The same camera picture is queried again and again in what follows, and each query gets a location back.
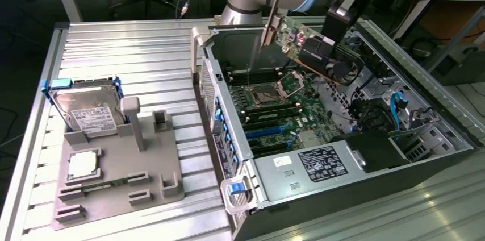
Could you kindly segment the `graphics card with black cooler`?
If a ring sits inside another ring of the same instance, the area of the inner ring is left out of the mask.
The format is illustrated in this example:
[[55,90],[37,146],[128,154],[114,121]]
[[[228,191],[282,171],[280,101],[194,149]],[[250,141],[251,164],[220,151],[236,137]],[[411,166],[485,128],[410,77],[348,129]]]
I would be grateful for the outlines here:
[[287,58],[318,75],[338,84],[351,85],[363,69],[360,54],[335,44],[334,51],[326,55],[324,45],[330,43],[330,39],[294,18],[278,14],[279,1],[272,2],[260,48],[272,44],[280,46]]

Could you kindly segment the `metal socket cover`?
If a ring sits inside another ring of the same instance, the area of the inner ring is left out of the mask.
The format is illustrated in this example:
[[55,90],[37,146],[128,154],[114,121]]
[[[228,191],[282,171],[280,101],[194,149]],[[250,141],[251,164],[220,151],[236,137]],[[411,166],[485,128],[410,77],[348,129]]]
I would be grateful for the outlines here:
[[306,87],[303,75],[292,70],[278,82],[278,92],[284,98],[290,98]]

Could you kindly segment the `metal disk bay cage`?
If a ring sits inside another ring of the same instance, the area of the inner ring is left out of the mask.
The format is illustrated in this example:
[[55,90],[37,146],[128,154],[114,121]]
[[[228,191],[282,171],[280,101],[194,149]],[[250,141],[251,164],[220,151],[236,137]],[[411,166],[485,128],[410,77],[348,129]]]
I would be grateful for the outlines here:
[[350,107],[356,101],[367,101],[375,97],[372,83],[376,82],[374,74],[360,74],[356,80],[348,85],[323,81],[318,86],[320,101],[327,110],[348,116]]

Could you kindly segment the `green motherboard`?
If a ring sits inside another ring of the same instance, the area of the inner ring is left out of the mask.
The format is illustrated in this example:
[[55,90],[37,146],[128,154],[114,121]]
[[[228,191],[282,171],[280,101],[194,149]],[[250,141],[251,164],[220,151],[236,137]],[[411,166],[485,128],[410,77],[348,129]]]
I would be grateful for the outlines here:
[[[256,85],[274,84],[292,71],[296,70],[306,79],[306,87],[290,98],[280,94],[280,102],[258,104],[255,102],[252,90]],[[227,76],[228,88],[235,104],[236,112],[244,133],[267,128],[284,126],[286,131],[279,135],[264,136],[262,138],[247,139],[255,157],[266,157],[278,153],[303,149],[299,141],[299,133],[315,130],[322,137],[324,144],[340,135],[342,130],[334,122],[331,115],[320,101],[320,94],[312,86],[310,75],[300,68],[275,68],[251,72],[251,87],[247,87],[247,73],[231,72]],[[267,110],[283,109],[287,107],[300,107],[303,112],[299,116],[267,120],[263,122],[246,123],[247,112],[260,112]]]

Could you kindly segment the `CPU socket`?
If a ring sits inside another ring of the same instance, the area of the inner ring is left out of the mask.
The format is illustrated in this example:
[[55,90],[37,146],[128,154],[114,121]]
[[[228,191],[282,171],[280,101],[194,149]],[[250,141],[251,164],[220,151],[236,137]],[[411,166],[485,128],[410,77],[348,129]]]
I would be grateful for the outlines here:
[[256,85],[252,90],[255,102],[260,105],[280,102],[280,95],[274,84]]

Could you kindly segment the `installed black RAM stick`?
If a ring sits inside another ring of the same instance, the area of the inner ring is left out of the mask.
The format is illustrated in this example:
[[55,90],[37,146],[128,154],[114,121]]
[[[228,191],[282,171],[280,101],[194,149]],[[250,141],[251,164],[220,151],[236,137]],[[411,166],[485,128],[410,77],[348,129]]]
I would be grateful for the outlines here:
[[267,110],[254,113],[247,112],[244,120],[246,123],[271,121],[299,116],[302,112],[303,109],[300,107],[287,107],[283,109]]

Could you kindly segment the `grey floor box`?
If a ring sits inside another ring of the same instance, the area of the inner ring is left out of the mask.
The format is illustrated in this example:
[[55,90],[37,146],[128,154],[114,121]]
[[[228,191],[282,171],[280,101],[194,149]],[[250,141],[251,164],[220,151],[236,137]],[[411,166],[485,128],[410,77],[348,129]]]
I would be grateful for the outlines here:
[[432,75],[444,86],[485,82],[485,49],[476,45],[454,48]]

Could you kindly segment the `silver chipset heatsink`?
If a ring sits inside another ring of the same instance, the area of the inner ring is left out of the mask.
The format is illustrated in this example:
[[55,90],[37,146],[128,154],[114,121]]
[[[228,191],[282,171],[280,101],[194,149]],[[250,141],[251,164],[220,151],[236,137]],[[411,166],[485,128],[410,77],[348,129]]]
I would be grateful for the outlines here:
[[299,141],[304,148],[320,146],[324,144],[322,137],[315,130],[307,130],[299,133]]

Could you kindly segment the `blue expansion slot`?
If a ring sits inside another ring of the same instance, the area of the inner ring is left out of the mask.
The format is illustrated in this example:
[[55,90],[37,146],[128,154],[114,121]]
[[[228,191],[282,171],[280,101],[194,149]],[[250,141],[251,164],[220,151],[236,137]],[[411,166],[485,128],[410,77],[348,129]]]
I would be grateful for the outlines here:
[[258,130],[258,131],[250,131],[246,133],[246,137],[248,139],[262,138],[264,136],[279,135],[284,131],[286,131],[286,127],[278,126],[278,127],[267,128],[267,129]]

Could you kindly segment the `black plastic shroud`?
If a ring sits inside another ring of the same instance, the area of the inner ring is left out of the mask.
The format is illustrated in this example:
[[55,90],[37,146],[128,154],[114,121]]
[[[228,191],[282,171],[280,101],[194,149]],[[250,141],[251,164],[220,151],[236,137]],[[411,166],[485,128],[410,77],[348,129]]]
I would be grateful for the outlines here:
[[358,154],[358,164],[367,173],[411,163],[386,131],[352,132],[346,134],[343,139],[351,148],[351,153]]

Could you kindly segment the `grey power supply unit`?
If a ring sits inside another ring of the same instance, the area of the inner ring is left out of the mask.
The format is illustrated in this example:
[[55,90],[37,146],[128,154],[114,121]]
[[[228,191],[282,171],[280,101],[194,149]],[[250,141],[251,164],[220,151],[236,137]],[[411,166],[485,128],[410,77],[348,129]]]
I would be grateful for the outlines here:
[[343,140],[259,158],[255,163],[274,204],[323,193],[368,176]]

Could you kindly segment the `open black PC case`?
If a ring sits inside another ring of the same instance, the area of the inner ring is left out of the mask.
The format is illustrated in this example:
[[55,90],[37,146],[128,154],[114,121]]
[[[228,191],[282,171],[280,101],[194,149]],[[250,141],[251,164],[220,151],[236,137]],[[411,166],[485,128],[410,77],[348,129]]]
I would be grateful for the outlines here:
[[[411,163],[367,173],[363,180],[323,193],[271,203],[255,163],[262,157],[254,156],[247,141],[230,93],[228,73],[247,72],[250,63],[252,72],[300,68],[316,90],[330,80],[287,58],[280,46],[272,44],[262,49],[263,31],[263,26],[198,26],[191,31],[196,99],[236,241],[411,189],[485,150],[485,122],[466,109],[379,26],[359,20],[339,44],[360,54],[360,74],[376,76],[375,97],[354,102],[348,116],[327,110],[342,133],[326,144],[346,141],[343,136],[352,132],[386,131]],[[246,192],[230,195],[230,185],[239,182],[246,185]]]

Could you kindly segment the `grey parts rack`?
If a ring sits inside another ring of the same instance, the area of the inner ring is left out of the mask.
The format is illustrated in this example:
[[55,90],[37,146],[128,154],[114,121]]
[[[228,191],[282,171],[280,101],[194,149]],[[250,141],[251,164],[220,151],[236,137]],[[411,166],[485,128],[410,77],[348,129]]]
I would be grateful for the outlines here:
[[[180,201],[186,197],[172,116],[164,111],[140,117],[140,100],[126,97],[122,112],[130,123],[118,133],[88,138],[64,134],[51,227],[60,230]],[[98,152],[95,176],[68,180],[72,154]],[[123,186],[84,192],[84,185],[127,179]]]

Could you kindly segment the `green RAM stick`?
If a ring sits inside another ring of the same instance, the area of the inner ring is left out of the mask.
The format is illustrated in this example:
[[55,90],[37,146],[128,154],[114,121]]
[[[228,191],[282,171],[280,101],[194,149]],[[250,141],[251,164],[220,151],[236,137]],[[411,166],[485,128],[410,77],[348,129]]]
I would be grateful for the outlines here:
[[100,183],[91,184],[91,185],[84,185],[82,187],[82,190],[84,192],[91,192],[95,190],[115,188],[115,187],[126,185],[127,183],[128,183],[127,179],[112,180],[112,181],[100,182]]

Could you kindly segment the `silver CPU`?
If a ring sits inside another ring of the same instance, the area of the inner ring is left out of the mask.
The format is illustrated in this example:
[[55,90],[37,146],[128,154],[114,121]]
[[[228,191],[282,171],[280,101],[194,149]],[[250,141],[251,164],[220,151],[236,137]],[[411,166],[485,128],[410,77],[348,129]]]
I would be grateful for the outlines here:
[[98,173],[98,152],[86,151],[71,155],[68,180],[95,176]]

